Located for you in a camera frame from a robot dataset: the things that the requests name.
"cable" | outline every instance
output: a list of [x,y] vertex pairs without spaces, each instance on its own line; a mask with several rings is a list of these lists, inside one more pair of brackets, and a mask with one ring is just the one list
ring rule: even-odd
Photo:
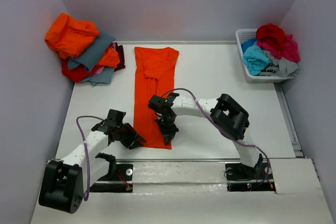
[[224,131],[221,127],[219,127],[217,124],[215,124],[214,121],[212,121],[211,117],[210,117],[210,116],[203,110],[203,108],[202,108],[202,106],[199,104],[199,102],[198,102],[196,96],[195,96],[195,95],[193,94],[193,92],[191,92],[190,90],[188,90],[188,89],[186,89],[186,88],[176,88],[176,89],[172,89],[172,90],[169,90],[169,91],[165,92],[161,97],[164,97],[166,94],[171,93],[171,92],[173,92],[173,91],[175,91],[175,90],[183,90],[183,91],[188,92],[188,93],[192,96],[192,98],[194,99],[194,101],[196,102],[196,105],[197,105],[197,107],[200,109],[201,113],[205,116],[205,118],[208,119],[208,121],[209,121],[213,126],[216,127],[216,129],[219,130],[219,132],[220,132],[224,137],[226,137],[227,139],[231,140],[232,142],[234,142],[234,143],[236,143],[236,144],[239,144],[239,145],[241,145],[241,146],[243,146],[243,147],[256,148],[257,150],[259,150],[259,151],[264,155],[264,157],[265,157],[265,159],[266,159],[266,161],[267,161],[267,172],[266,172],[267,174],[266,174],[266,176],[263,178],[263,180],[262,180],[258,185],[256,185],[253,189],[255,189],[255,188],[257,188],[258,186],[260,186],[261,184],[263,184],[263,183],[266,181],[267,177],[268,177],[269,164],[270,164],[270,162],[269,162],[269,158],[268,158],[268,156],[266,155],[266,153],[265,153],[262,149],[260,149],[257,145],[255,145],[255,144],[243,144],[243,143],[241,143],[241,142],[235,140],[230,134],[228,134],[228,133],[227,133],[226,131]]
[[104,119],[99,118],[97,116],[93,116],[93,115],[81,115],[81,116],[76,118],[76,124],[77,124],[77,127],[79,129],[80,135],[82,136],[82,139],[83,139],[85,156],[86,156],[87,189],[86,189],[86,192],[84,193],[83,199],[84,199],[84,201],[87,201],[89,199],[89,193],[90,193],[90,176],[91,176],[90,175],[90,161],[89,161],[89,151],[88,151],[88,147],[87,147],[86,142],[85,142],[84,132],[83,132],[83,129],[81,128],[81,126],[79,124],[79,119],[81,119],[81,118],[95,118],[95,119],[98,119],[98,120],[101,120],[101,121],[103,121]]

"pink cloth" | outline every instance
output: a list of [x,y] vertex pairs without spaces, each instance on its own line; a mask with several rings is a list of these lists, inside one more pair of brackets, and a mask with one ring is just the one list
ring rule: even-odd
[[102,73],[102,72],[103,72],[103,69],[104,69],[104,67],[101,67],[101,68],[97,69],[96,74],[100,74],[100,73]]
[[282,57],[293,62],[298,62],[301,60],[298,52],[298,44],[293,40],[292,34],[286,34],[285,48],[283,50],[274,49],[267,43],[261,42],[259,40],[257,42],[257,46],[264,50],[268,50],[271,55],[273,55],[274,58],[278,60],[280,60]]

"light blue cloth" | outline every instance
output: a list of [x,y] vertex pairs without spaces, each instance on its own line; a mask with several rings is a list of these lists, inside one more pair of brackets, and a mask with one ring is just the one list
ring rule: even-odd
[[68,68],[74,69],[80,64],[85,66],[85,71],[90,72],[95,65],[100,61],[105,50],[111,45],[116,39],[112,36],[100,31],[100,35],[94,40],[94,42],[84,50],[77,58],[69,58]]
[[87,76],[81,81],[81,83],[90,81],[93,87],[99,83],[110,84],[112,81],[113,73],[114,68],[104,67],[102,73],[100,74],[95,73],[93,76]]
[[253,38],[253,39],[249,39],[249,40],[245,41],[244,43],[242,43],[243,54],[245,53],[245,51],[247,50],[247,48],[253,46],[256,41],[257,41],[257,39]]
[[252,76],[260,74],[262,70],[271,64],[270,59],[264,55],[264,51],[256,44],[257,42],[247,48],[243,56],[243,62]]

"stack of folded clothes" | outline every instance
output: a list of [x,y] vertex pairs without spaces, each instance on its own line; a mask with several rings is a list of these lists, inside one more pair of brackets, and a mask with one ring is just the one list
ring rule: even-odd
[[113,73],[125,68],[123,47],[98,30],[93,22],[77,21],[61,13],[45,42],[62,61],[62,74],[76,83],[110,84]]
[[261,26],[256,38],[242,43],[243,62],[252,76],[296,77],[301,60],[292,34],[276,25]]

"dark red cloth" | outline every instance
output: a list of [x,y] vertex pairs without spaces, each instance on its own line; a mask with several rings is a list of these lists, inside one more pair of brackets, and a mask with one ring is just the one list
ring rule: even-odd
[[81,80],[83,80],[86,76],[93,76],[94,73],[101,67],[101,65],[96,65],[91,72],[86,72],[85,71],[85,66],[84,65],[79,65],[78,67],[69,70],[68,68],[68,61],[69,59],[62,59],[62,74],[74,82],[78,83]]
[[120,69],[125,68],[125,55],[124,55],[124,47],[122,45],[118,46],[117,43],[115,43],[115,49],[119,55],[120,62],[117,65],[117,67],[114,69],[114,71],[118,71]]
[[283,50],[285,48],[285,32],[276,25],[267,24],[261,26],[257,30],[256,38],[259,42],[267,43],[275,50]]

